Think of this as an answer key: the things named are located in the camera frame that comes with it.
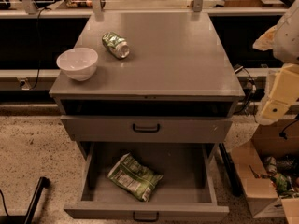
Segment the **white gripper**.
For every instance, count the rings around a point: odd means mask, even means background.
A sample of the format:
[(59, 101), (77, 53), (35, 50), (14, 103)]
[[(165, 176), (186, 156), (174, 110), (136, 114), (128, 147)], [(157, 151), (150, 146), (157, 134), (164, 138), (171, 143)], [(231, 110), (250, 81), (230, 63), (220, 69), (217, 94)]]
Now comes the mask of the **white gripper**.
[(284, 63), (278, 71), (268, 73), (256, 121), (261, 125), (270, 125), (278, 121), (298, 99), (299, 65)]

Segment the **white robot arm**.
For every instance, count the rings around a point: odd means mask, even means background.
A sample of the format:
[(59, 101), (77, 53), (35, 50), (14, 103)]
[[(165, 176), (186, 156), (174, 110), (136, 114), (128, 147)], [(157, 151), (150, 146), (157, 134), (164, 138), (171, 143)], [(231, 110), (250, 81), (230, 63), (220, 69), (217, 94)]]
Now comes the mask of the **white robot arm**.
[(277, 72), (268, 74), (265, 95), (258, 107), (258, 123), (269, 125), (281, 119), (299, 98), (299, 7), (292, 4), (253, 47), (272, 50), (274, 57), (283, 62)]

